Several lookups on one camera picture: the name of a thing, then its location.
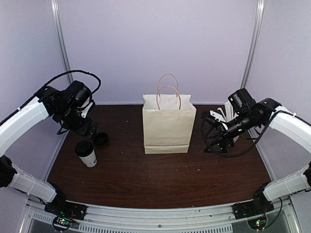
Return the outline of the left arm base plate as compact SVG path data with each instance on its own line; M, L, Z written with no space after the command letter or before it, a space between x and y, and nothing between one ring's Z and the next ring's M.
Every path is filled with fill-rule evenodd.
M66 201L64 206L56 207L51 203L42 203L45 205L45 212L55 215L52 226L58 232L67 231L71 227L78 227L78 221L85 219L86 205Z

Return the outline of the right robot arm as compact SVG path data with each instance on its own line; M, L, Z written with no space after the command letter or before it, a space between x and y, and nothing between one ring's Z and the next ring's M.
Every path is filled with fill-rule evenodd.
M261 133L265 133L267 128L274 129L298 143L306 151L311 150L310 123L290 112L281 103L271 98L256 102L245 88L231 94L228 100L237 114L234 119L225 121L221 114L212 110L207 115L202 115L203 122L217 130L215 136L202 134L207 145L205 151L224 156L227 147L234 146L235 137L251 128L261 126L264 127ZM253 214L260 214L273 200L303 190L308 191L310 188L311 166L306 165L284 178L263 184L254 193L249 210Z

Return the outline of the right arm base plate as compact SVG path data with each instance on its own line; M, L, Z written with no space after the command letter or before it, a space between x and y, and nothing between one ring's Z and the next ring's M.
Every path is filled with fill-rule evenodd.
M267 213L274 210L273 204L257 204L254 200L237 202L232 205L235 219L246 219L248 226L255 231L264 230L267 226Z

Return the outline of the white paper bag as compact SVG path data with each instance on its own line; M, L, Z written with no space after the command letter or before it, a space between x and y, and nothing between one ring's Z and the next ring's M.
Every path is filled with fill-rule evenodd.
M196 116L191 95L179 93L179 87L160 87L156 94L143 95L142 122L145 154L187 153Z

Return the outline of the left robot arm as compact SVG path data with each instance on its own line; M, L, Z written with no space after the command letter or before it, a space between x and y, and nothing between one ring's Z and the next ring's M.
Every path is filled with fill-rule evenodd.
M22 171L5 154L37 123L52 117L66 130L92 140L98 123L88 117L95 103L92 93L82 82L74 81L65 90L45 86L27 104L0 124L0 185L11 187L47 203L60 216L70 211L66 195L55 185Z

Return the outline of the white paper cup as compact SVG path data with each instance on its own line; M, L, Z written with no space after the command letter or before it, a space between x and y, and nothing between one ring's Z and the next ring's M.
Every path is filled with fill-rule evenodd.
M79 157L79 158L87 167L94 167L97 164L95 151L93 151L92 154L87 157Z

